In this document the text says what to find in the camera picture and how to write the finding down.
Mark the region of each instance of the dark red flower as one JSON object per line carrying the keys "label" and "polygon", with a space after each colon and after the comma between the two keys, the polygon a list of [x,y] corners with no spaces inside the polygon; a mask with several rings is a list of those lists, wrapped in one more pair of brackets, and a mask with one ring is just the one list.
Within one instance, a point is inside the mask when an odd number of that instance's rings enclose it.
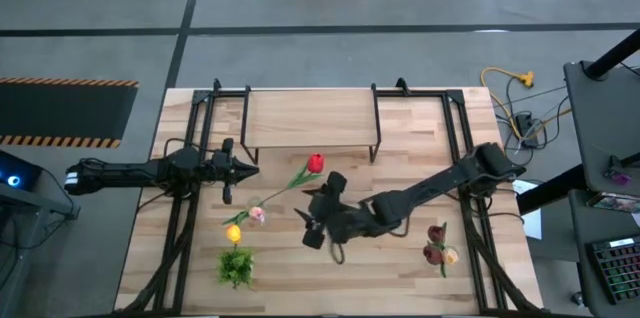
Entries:
{"label": "dark red flower", "polygon": [[444,243],[444,228],[438,226],[431,226],[427,230],[427,235],[433,243]]}
{"label": "dark red flower", "polygon": [[312,154],[309,157],[309,163],[307,164],[307,170],[311,173],[322,173],[324,169],[324,157],[322,154]]}
{"label": "dark red flower", "polygon": [[442,251],[433,245],[427,245],[422,248],[422,254],[427,258],[427,262],[433,265],[440,265],[443,262]]}

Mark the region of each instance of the concrete floor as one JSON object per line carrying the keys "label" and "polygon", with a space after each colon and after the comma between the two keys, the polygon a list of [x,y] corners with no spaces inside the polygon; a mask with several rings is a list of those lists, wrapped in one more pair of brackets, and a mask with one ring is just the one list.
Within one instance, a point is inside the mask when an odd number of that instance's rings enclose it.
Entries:
{"label": "concrete floor", "polygon": [[[177,28],[186,2],[0,0],[0,30]],[[631,2],[637,0],[198,0],[192,26],[638,22],[640,7]],[[368,86],[371,82],[384,86],[398,77],[413,86],[476,86],[487,66],[534,71],[534,88],[514,84],[512,98],[517,99],[563,86],[565,62],[597,58],[629,33],[192,36],[177,86],[210,86],[213,78],[227,87]],[[0,37],[0,76],[141,82],[123,143],[116,150],[2,149],[45,166],[58,177],[82,157],[145,160],[175,45],[175,36]],[[640,59],[629,62],[640,64]],[[489,80],[504,97],[507,79],[498,75]],[[517,103],[515,109],[540,115],[564,96],[566,91],[560,90]],[[561,130],[557,141],[536,153],[525,177],[546,180],[579,162],[570,115],[561,119]],[[122,189],[81,197],[80,219],[36,250],[21,317],[79,316],[112,309],[138,196],[139,190]],[[111,234],[105,239],[103,231]],[[587,313],[568,301],[570,293],[579,290],[573,264],[542,259],[534,259],[534,264],[546,308]]]}

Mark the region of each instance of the wooden tabletop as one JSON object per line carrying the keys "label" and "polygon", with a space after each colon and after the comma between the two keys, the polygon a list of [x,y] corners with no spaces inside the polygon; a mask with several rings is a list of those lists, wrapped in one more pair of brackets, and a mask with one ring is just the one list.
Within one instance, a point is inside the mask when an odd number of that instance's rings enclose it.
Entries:
{"label": "wooden tabletop", "polygon": [[370,89],[249,93],[249,148],[374,146],[377,130]]}
{"label": "wooden tabletop", "polygon": [[[475,144],[500,142],[488,90],[462,88]],[[153,156],[162,155],[164,142],[183,137],[187,126],[192,89],[171,89],[164,102]],[[386,235],[356,238],[344,246],[346,262],[332,262],[328,248],[313,250],[302,245],[304,225],[293,208],[306,210],[310,197],[300,190],[289,191],[269,201],[264,226],[243,223],[241,246],[255,252],[253,287],[233,290],[219,285],[217,255],[230,250],[221,223],[246,208],[256,197],[266,197],[284,187],[304,164],[310,153],[326,156],[325,172],[336,170],[347,179],[342,195],[354,203],[377,192],[406,187],[451,165],[442,103],[437,98],[380,98],[382,145],[374,164],[367,149],[262,149],[260,174],[233,189],[233,204],[222,203],[220,184],[203,187],[191,250],[189,274],[183,305],[184,314],[476,314],[467,244],[458,202],[441,196],[413,211],[411,228],[405,238]],[[209,147],[218,147],[224,138],[239,142],[243,100],[217,99]],[[464,152],[462,133],[456,119],[457,137]],[[179,143],[170,146],[179,148]],[[249,162],[236,144],[237,157]],[[312,182],[317,187],[322,181]],[[157,195],[145,189],[142,202]],[[129,304],[158,267],[171,202],[160,199],[147,205],[137,216],[116,308]],[[494,195],[491,213],[518,213],[509,193]],[[447,244],[457,248],[461,260],[448,267],[448,278],[422,255],[431,225],[448,223]],[[531,256],[522,224],[511,216],[491,218],[498,260],[534,304],[542,306]],[[170,277],[167,302],[173,297],[175,271]],[[483,263],[483,277],[489,306],[495,307],[491,279]]]}

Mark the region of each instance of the wooden table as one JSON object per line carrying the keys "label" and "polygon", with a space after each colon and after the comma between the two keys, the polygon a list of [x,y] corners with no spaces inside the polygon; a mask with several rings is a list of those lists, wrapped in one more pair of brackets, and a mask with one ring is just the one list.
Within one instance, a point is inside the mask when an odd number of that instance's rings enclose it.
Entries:
{"label": "wooden table", "polygon": [[[485,88],[463,88],[475,144],[500,142],[494,112]],[[153,156],[162,154],[164,142],[183,137],[192,89],[171,89],[164,102]],[[242,246],[255,252],[251,289],[233,290],[216,279],[217,255],[231,249],[221,223],[246,207],[254,197],[265,197],[285,186],[310,153],[326,156],[325,171],[336,170],[349,181],[342,195],[353,203],[377,192],[404,189],[451,165],[442,103],[432,98],[380,98],[382,145],[374,164],[367,152],[354,148],[263,149],[261,173],[233,190],[233,205],[222,203],[219,184],[203,187],[191,250],[183,314],[476,314],[477,304],[464,238],[459,204],[446,196],[413,211],[411,230],[405,238],[382,236],[357,238],[345,245],[346,262],[332,262],[327,247],[317,251],[301,243],[304,225],[293,208],[306,210],[310,197],[299,190],[271,200],[264,226],[243,223]],[[210,147],[226,137],[239,141],[242,99],[217,99]],[[462,137],[457,118],[457,137]],[[459,138],[461,152],[464,152]],[[234,152],[248,161],[241,149]],[[315,187],[321,182],[312,182]],[[142,202],[158,194],[145,189]],[[165,240],[171,202],[157,200],[137,216],[116,308],[130,303],[158,267]],[[518,213],[515,198],[497,193],[492,213]],[[448,267],[441,278],[438,267],[427,264],[422,247],[427,228],[448,223],[447,243],[455,246],[461,260]],[[507,273],[538,306],[538,290],[522,224],[511,216],[491,218],[498,259]],[[491,279],[483,266],[489,306],[495,307]],[[167,302],[173,297],[175,272],[170,277]]]}

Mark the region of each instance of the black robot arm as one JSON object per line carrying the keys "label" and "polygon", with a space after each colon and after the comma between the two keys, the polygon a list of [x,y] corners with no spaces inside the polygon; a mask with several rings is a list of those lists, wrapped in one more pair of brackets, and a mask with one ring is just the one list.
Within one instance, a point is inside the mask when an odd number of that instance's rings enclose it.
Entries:
{"label": "black robot arm", "polygon": [[319,249],[324,242],[324,229],[337,244],[355,237],[377,237],[389,233],[409,217],[413,209],[455,188],[476,195],[487,195],[496,185],[511,181],[525,169],[516,167],[495,143],[474,148],[457,164],[403,191],[378,193],[358,202],[357,207],[340,203],[347,180],[331,172],[321,188],[305,191],[313,198],[309,214],[296,210],[306,222],[303,243]]}
{"label": "black robot arm", "polygon": [[140,164],[107,163],[82,159],[67,169],[64,188],[69,194],[94,193],[102,188],[159,187],[177,196],[188,195],[193,184],[224,182],[223,200],[231,204],[230,186],[259,172],[257,167],[240,162],[232,155],[233,139],[200,163],[194,147],[179,149],[166,157]]}

